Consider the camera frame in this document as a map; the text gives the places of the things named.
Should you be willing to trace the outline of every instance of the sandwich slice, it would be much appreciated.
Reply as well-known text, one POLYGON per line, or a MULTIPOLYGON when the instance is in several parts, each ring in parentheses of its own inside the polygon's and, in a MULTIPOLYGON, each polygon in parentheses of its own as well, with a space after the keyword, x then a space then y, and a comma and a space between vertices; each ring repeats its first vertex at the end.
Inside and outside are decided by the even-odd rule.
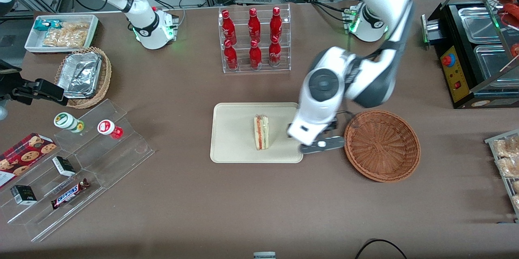
POLYGON ((268 117, 256 115, 254 117, 254 137, 256 139, 256 150, 266 150, 268 144, 268 117))

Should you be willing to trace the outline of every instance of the tabletop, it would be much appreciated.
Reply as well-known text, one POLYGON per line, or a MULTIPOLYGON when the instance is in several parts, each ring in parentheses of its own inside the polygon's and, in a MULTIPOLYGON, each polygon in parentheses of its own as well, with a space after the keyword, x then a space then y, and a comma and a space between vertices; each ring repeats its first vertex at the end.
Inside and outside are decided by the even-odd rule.
MULTIPOLYGON (((516 129, 519 109, 452 108, 434 49, 421 41, 420 15, 438 3, 415 0, 395 92, 378 107, 405 119, 421 143, 419 167, 394 184, 363 177, 344 150, 297 164, 217 164, 209 157, 215 105, 297 102, 317 53, 337 45, 368 55, 380 43, 346 35, 341 22, 311 4, 291 4, 291 72, 228 75, 218 8, 188 10, 178 41, 159 50, 143 48, 122 13, 97 14, 93 45, 113 66, 106 97, 128 111, 156 153, 43 242, 31 243, 23 228, 1 220, 0 257, 246 259, 276 251, 280 259, 333 259, 354 257, 368 239, 383 238, 408 257, 517 258, 519 225, 495 224, 514 214, 483 140, 516 129)), ((53 80, 62 60, 27 53, 22 75, 53 80)), ((9 102, 7 109, 1 151, 31 132, 52 137, 59 129, 50 120, 60 111, 86 112, 41 100, 9 102)), ((362 258, 399 256, 375 244, 362 258)))

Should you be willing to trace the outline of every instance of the small box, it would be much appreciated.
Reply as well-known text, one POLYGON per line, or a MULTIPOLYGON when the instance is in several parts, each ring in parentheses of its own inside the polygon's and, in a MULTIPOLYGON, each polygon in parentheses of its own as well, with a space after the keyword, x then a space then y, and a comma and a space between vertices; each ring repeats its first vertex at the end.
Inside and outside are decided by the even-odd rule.
POLYGON ((56 156, 52 158, 52 162, 61 175, 71 177, 76 174, 76 170, 74 170, 74 167, 70 164, 69 160, 60 156, 56 156))
POLYGON ((31 133, 19 143, 0 154, 0 188, 22 175, 34 163, 56 148, 48 137, 31 133))
POLYGON ((13 194, 17 204, 33 205, 38 202, 30 186, 14 185, 11 188, 11 193, 13 194))

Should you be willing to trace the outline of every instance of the brown wicker basket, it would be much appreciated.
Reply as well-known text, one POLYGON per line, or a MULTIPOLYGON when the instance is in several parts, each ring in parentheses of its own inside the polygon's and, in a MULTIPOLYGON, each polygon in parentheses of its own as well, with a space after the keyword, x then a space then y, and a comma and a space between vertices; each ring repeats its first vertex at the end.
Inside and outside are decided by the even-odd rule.
MULTIPOLYGON (((73 107, 76 109, 85 109, 88 107, 92 107, 93 105, 96 105, 104 99, 104 96, 108 91, 108 87, 110 86, 110 78, 112 77, 112 64, 110 63, 108 57, 106 57, 106 54, 104 54, 104 52, 101 49, 96 47, 89 47, 72 52, 72 54, 85 54, 87 52, 96 52, 97 54, 100 54, 103 57, 103 62, 101 64, 101 72, 99 74, 97 92, 94 95, 94 97, 90 99, 69 99, 69 102, 67 103, 68 107, 73 107)), ((65 60, 61 62, 61 65, 58 68, 58 73, 54 78, 54 84, 58 83, 58 80, 61 75, 61 69, 63 69, 64 63, 65 60)))
POLYGON ((345 151, 354 167, 379 182, 409 177, 420 162, 420 143, 411 126, 397 115, 369 110, 346 126, 345 151))

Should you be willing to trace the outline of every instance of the red bottle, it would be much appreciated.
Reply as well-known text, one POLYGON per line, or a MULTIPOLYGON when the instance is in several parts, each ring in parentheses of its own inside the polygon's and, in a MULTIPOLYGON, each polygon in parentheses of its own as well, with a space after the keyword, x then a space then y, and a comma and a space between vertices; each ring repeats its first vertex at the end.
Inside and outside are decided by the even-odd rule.
POLYGON ((249 10, 249 35, 252 40, 258 41, 258 43, 261 41, 261 23, 255 8, 249 10))
POLYGON ((272 36, 277 36, 278 39, 281 39, 281 25, 283 24, 283 20, 279 15, 281 10, 278 6, 275 6, 272 9, 272 19, 270 19, 270 39, 272 36))
POLYGON ((235 71, 238 69, 238 57, 236 56, 236 50, 232 48, 231 41, 226 39, 224 41, 224 56, 225 62, 230 70, 235 71))
POLYGON ((261 69, 261 50, 258 48, 258 41, 251 41, 249 56, 251 58, 251 68, 255 71, 259 71, 261 69))
POLYGON ((270 41, 272 43, 268 47, 268 63, 271 67, 278 67, 281 59, 281 46, 279 45, 279 39, 277 36, 272 36, 270 41))
POLYGON ((224 31, 225 39, 229 39, 231 45, 236 44, 236 29, 234 28, 234 22, 229 17, 229 11, 223 10, 222 17, 224 21, 222 23, 222 29, 224 31))

